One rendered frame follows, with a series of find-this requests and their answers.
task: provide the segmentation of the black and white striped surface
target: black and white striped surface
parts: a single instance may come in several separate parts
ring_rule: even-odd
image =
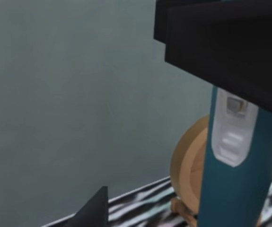
[[[109,227],[186,227],[184,220],[170,211],[170,200],[175,196],[167,177],[112,199],[109,203]],[[62,227],[72,216],[44,227]],[[261,227],[272,227],[272,184],[262,211]]]

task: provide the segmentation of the gray background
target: gray background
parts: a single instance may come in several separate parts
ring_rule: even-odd
[[[164,63],[153,0],[0,0],[0,227],[169,174],[211,85]]]

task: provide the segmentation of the wooden bowl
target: wooden bowl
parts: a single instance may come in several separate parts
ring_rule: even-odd
[[[170,178],[181,199],[173,199],[171,210],[196,227],[199,212],[209,115],[199,119],[182,136],[172,155]]]

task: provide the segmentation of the round wooden object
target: round wooden object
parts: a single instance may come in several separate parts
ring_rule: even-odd
[[[172,186],[183,204],[194,214],[199,212],[208,122],[209,115],[186,131],[174,150],[170,166]]]

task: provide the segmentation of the wall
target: wall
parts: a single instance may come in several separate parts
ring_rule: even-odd
[[[164,63],[153,0],[0,0],[0,227],[169,174],[211,85]]]

